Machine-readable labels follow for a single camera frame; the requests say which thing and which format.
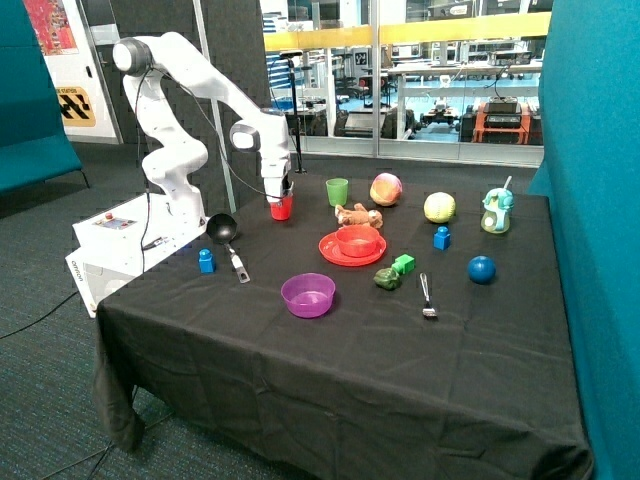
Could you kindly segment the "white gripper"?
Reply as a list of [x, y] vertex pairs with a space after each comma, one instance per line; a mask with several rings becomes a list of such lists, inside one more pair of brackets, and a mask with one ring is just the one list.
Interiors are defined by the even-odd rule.
[[290, 154], [287, 149], [260, 152], [261, 177], [265, 197], [269, 203], [276, 203], [293, 192], [295, 183], [290, 185], [288, 174], [291, 169]]

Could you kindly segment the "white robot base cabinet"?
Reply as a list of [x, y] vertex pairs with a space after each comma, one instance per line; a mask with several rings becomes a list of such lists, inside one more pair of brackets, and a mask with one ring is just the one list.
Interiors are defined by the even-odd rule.
[[207, 217], [186, 217], [162, 194], [143, 194], [73, 225], [79, 248], [68, 269], [90, 317], [98, 304], [204, 233]]

